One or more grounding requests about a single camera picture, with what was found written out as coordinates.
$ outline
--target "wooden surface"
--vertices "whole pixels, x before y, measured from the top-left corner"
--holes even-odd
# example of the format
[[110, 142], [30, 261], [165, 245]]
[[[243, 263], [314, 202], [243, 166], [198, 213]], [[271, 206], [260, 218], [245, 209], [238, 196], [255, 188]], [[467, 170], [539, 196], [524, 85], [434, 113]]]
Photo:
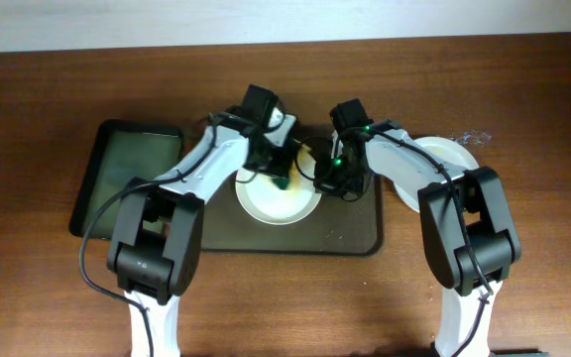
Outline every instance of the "wooden surface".
[[[248, 83], [303, 123], [358, 96], [413, 136], [471, 135], [468, 149], [502, 178], [523, 247], [490, 346], [571, 356], [571, 34], [0, 55], [0, 356], [127, 356], [127, 307], [83, 283], [80, 239], [67, 232], [96, 128], [185, 125], [239, 103]], [[388, 182], [384, 214], [385, 245], [368, 259], [203, 254], [180, 302], [182, 351], [428, 346], [440, 289], [418, 215]], [[107, 246], [91, 244], [87, 265], [115, 286]]]

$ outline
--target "white plate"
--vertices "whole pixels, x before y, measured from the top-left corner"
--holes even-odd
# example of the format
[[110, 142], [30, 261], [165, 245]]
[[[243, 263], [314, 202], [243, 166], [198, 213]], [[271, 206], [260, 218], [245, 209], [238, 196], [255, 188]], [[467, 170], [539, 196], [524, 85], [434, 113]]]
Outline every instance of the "white plate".
[[[300, 151], [301, 170], [314, 177], [315, 161], [306, 151]], [[237, 180], [248, 180], [253, 173], [245, 169], [237, 172]], [[258, 174], [249, 183], [235, 182], [235, 191], [242, 207], [255, 219], [269, 224], [291, 224], [311, 213], [321, 199], [312, 181], [300, 175], [295, 166], [290, 169], [287, 189], [279, 189], [266, 175]]]
[[[477, 161], [471, 153], [466, 150], [463, 146], [457, 144], [456, 142], [439, 137], [425, 137], [414, 140], [415, 143], [426, 149], [427, 152], [435, 154], [442, 160], [447, 161], [451, 164], [459, 165], [469, 170], [473, 170], [479, 167]], [[419, 212], [419, 205], [410, 194], [406, 193], [405, 190], [398, 187], [394, 183], [396, 192], [400, 199], [409, 206], [412, 210]]]

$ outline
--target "wooden table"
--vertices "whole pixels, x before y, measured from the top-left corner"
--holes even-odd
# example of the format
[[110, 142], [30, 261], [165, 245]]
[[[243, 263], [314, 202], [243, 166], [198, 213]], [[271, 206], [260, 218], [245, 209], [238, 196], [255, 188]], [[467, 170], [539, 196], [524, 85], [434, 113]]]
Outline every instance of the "wooden table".
[[[303, 123], [359, 97], [413, 136], [458, 139], [501, 176], [523, 247], [494, 350], [571, 356], [571, 34], [0, 54], [0, 356], [127, 356], [127, 307], [89, 289], [67, 222], [98, 125], [185, 125], [274, 90]], [[427, 347], [440, 287], [418, 215], [385, 184], [367, 259], [203, 254], [180, 303], [188, 355], [329, 356]], [[90, 245], [93, 279], [108, 244]]]

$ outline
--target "robotic hand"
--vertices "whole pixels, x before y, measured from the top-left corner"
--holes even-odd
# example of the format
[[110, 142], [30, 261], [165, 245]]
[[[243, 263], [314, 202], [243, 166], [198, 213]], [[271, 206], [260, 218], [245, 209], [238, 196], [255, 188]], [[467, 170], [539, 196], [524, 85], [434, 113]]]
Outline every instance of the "robotic hand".
[[[274, 94], [251, 85], [240, 107], [210, 117], [203, 138], [179, 164], [154, 181], [135, 178], [104, 205], [121, 199], [107, 267], [125, 297], [88, 280], [82, 259], [88, 237], [83, 236], [83, 279], [130, 305], [132, 356], [153, 356], [154, 351], [179, 356], [179, 297], [199, 260], [203, 207], [222, 182], [241, 168], [287, 178], [299, 150], [290, 136], [296, 118], [277, 103]], [[416, 198], [425, 256], [443, 287], [434, 354], [488, 356], [492, 302], [520, 257], [497, 174], [486, 167], [466, 171], [427, 154], [397, 123], [375, 124], [358, 99], [339, 104], [330, 116], [336, 129], [333, 146], [314, 154], [314, 186], [329, 195], [360, 197], [376, 173]], [[479, 212], [480, 220], [466, 226], [463, 209]], [[143, 220], [158, 219], [171, 221], [166, 238], [143, 228]], [[87, 227], [87, 236], [92, 228]]]

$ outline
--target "white wall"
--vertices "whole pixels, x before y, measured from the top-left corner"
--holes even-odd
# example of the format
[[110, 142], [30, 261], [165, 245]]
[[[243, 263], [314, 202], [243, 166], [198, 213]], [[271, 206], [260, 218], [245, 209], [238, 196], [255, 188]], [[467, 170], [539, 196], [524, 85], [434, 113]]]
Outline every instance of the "white wall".
[[571, 0], [0, 0], [0, 52], [571, 31]]

